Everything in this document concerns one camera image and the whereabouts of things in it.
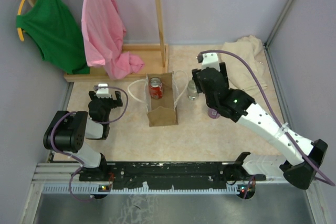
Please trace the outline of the green-capped Chang soda bottle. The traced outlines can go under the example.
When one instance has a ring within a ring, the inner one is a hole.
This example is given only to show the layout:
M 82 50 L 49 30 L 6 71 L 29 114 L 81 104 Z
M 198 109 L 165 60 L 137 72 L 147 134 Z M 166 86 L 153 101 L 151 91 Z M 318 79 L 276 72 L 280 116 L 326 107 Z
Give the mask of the green-capped Chang soda bottle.
M 192 101 L 194 101 L 198 98 L 198 92 L 197 92 L 196 84 L 195 84 L 193 79 L 191 79 L 188 82 L 187 95 L 188 95 L 188 98 Z

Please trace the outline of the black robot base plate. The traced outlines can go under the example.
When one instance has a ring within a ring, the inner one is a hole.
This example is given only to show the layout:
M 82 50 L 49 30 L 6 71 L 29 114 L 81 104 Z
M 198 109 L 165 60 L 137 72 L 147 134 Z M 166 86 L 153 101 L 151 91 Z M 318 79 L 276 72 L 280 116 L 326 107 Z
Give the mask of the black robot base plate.
M 113 189 L 137 189 L 144 182 L 151 190 L 225 189 L 250 177 L 241 162 L 108 162 L 79 172 L 81 182 L 112 183 Z

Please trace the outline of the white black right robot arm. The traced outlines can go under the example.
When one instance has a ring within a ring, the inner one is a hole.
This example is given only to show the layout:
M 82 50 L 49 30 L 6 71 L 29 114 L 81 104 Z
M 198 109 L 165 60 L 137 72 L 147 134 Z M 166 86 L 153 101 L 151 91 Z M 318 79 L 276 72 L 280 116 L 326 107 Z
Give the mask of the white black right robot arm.
M 312 141 L 278 124 L 253 97 L 243 90 L 230 88 L 224 63 L 216 68 L 194 69 L 192 76 L 210 109 L 249 128 L 281 153 L 273 157 L 247 155 L 234 167 L 239 179 L 254 174 L 280 176 L 299 189 L 309 188 L 328 149 L 325 141 Z

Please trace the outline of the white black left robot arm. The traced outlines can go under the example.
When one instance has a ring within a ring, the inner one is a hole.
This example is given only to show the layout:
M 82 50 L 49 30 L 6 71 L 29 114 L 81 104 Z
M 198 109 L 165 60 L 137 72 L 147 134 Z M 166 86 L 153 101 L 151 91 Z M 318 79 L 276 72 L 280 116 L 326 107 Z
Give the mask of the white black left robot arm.
M 108 165 L 105 156 L 93 150 L 85 140 L 105 140 L 110 124 L 125 115 L 130 98 L 145 104 L 150 127 L 177 125 L 177 104 L 189 82 L 186 80 L 183 89 L 179 89 L 176 84 L 178 73 L 148 74 L 145 79 L 129 84 L 129 87 L 144 84 L 143 100 L 130 89 L 123 90 L 107 83 L 94 86 L 89 92 L 91 101 L 88 111 L 56 112 L 44 134 L 44 148 L 79 163 L 79 168 L 71 177 L 79 175 L 81 181 L 112 182 L 116 172 Z

